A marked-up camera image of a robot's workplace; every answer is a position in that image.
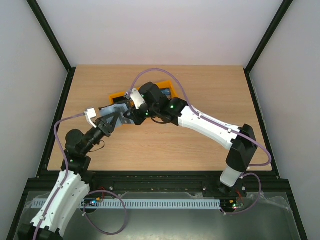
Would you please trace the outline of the black VIP card stack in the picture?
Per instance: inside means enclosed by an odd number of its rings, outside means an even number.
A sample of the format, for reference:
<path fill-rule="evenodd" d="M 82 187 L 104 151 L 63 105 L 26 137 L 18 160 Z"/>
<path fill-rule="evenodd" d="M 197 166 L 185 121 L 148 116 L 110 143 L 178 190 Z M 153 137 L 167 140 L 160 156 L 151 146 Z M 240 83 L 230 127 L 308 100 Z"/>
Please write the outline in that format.
<path fill-rule="evenodd" d="M 124 96 L 113 98 L 112 100 L 113 100 L 114 104 L 124 104 L 124 103 L 128 103 L 129 102 L 129 99 L 127 99 Z"/>

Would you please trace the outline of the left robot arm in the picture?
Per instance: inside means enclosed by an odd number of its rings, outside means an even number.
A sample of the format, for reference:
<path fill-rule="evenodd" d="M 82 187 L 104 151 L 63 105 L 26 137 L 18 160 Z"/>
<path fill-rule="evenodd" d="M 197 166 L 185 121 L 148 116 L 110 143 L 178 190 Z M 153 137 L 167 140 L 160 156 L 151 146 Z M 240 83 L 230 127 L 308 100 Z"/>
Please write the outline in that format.
<path fill-rule="evenodd" d="M 61 240 L 68 224 L 86 197 L 95 174 L 89 171 L 91 158 L 88 153 L 104 137 L 110 137 L 116 128 L 120 113 L 113 112 L 99 117 L 87 133 L 70 130 L 61 148 L 64 162 L 58 179 L 41 210 L 30 221 L 22 224 L 17 232 L 20 240 Z"/>

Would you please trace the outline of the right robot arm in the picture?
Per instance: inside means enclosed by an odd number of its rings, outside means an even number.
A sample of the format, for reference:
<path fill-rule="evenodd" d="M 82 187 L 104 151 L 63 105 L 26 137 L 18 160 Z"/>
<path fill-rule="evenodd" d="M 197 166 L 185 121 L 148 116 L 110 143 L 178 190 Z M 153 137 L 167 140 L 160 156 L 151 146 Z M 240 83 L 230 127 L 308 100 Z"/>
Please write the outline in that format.
<path fill-rule="evenodd" d="M 226 168 L 217 183 L 218 191 L 229 196 L 236 189 L 236 183 L 249 167 L 257 151 L 255 133 L 250 125 L 242 127 L 219 121 L 198 110 L 179 97 L 168 98 L 154 83 L 148 82 L 139 89 L 125 93 L 129 109 L 124 116 L 136 125 L 147 118 L 159 118 L 164 124 L 194 130 L 228 150 Z"/>

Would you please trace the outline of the blue card stack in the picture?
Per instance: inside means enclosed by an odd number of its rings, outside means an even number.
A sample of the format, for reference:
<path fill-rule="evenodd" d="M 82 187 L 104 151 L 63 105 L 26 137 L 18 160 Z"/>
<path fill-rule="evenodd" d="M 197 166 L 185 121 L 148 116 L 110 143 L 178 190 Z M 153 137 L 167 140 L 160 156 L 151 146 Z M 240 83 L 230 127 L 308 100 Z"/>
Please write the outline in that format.
<path fill-rule="evenodd" d="M 162 92 L 168 99 L 171 99 L 171 98 L 172 98 L 172 93 L 171 93 L 171 89 L 170 89 L 170 88 L 163 88 L 163 89 L 161 89 L 161 92 Z"/>

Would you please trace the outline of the orange plastic sorting bin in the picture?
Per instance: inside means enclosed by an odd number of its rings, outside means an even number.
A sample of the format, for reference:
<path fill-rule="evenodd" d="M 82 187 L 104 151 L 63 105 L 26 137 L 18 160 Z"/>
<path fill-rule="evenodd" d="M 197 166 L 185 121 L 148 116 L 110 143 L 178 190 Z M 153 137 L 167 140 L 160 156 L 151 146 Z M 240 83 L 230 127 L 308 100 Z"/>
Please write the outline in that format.
<path fill-rule="evenodd" d="M 173 83 L 170 80 L 165 80 L 165 81 L 160 81 L 160 82 L 156 82 L 155 83 L 160 90 L 161 89 L 166 89 L 166 88 L 170 88 L 171 90 L 171 94 L 172 94 L 172 98 L 177 98 L 178 97 L 178 93 L 176 91 L 176 89 L 174 88 Z M 117 93 L 113 93 L 109 96 L 109 101 L 111 104 L 113 103 L 113 99 L 114 98 L 119 98 L 119 97 L 125 97 L 125 92 L 117 92 Z"/>

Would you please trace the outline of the black aluminium frame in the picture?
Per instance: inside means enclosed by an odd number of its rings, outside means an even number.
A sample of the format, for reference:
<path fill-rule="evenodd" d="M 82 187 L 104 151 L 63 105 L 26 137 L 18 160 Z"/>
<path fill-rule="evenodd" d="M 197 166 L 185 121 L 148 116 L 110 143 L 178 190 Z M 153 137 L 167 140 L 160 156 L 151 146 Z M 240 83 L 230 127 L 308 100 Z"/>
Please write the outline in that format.
<path fill-rule="evenodd" d="M 65 53 L 63 52 L 59 41 L 57 40 L 50 24 L 48 23 L 41 7 L 39 6 L 36 0 L 29 0 L 28 4 L 40 23 L 42 29 L 44 30 L 46 36 L 48 37 L 51 45 L 56 51 L 58 57 L 60 58 L 63 66 L 67 70 L 67 77 L 63 86 L 63 90 L 59 99 L 57 110 L 55 112 L 53 122 L 56 123 L 58 120 L 62 119 L 63 110 L 65 109 L 67 98 L 70 93 L 76 68 L 72 67 L 67 60 Z M 259 57 L 263 53 L 265 47 L 269 43 L 274 32 L 278 28 L 280 22 L 284 18 L 285 14 L 289 10 L 292 4 L 291 0 L 284 0 L 279 9 L 277 10 L 275 16 L 273 17 L 269 27 L 267 28 L 265 34 L 263 35 L 258 47 L 254 51 L 247 67 L 244 68 L 243 72 L 248 84 L 248 89 L 250 91 L 251 99 L 254 105 L 256 116 L 259 122 L 260 129 L 262 131 L 262 136 L 264 143 L 266 144 L 266 149 L 269 153 L 273 153 L 271 143 L 267 134 L 266 124 L 263 121 L 262 111 L 258 106 L 258 98 L 254 91 L 253 83 L 250 78 L 250 72 L 253 70 L 255 64 L 257 63 Z M 27 201 L 27 194 L 29 192 L 41 191 L 41 190 L 50 190 L 53 187 L 53 181 L 58 178 L 57 171 L 48 171 L 49 158 L 53 152 L 54 147 L 54 131 L 51 130 L 48 139 L 43 151 L 43 155 L 40 161 L 39 168 L 35 178 L 30 178 L 27 181 L 25 189 L 23 191 L 21 200 L 19 202 L 16 214 L 14 216 L 12 225 L 10 227 L 7 239 L 13 240 L 18 234 L 19 222 L 23 213 L 23 206 Z M 267 192 L 285 192 L 288 197 L 288 202 L 290 207 L 293 210 L 293 217 L 295 220 L 295 225 L 297 231 L 302 240 L 307 239 L 307 234 L 303 226 L 299 210 L 290 186 L 290 183 L 287 179 L 282 179 L 278 171 L 277 163 L 273 159 L 271 161 L 271 166 L 273 167 L 272 171 L 257 171 L 256 174 L 262 179 L 265 185 L 262 187 L 263 190 Z M 200 183 L 210 182 L 213 179 L 216 179 L 220 174 L 219 171 L 97 171 L 96 177 L 101 180 L 102 183 L 113 182 L 116 184 L 117 190 L 120 190 L 120 185 L 123 185 L 123 191 L 126 190 L 135 190 L 142 191 L 146 188 L 147 181 L 151 181 L 161 191 L 165 190 L 165 187 L 168 187 L 169 191 L 172 190 L 181 190 L 183 187 L 194 186 L 198 187 Z"/>

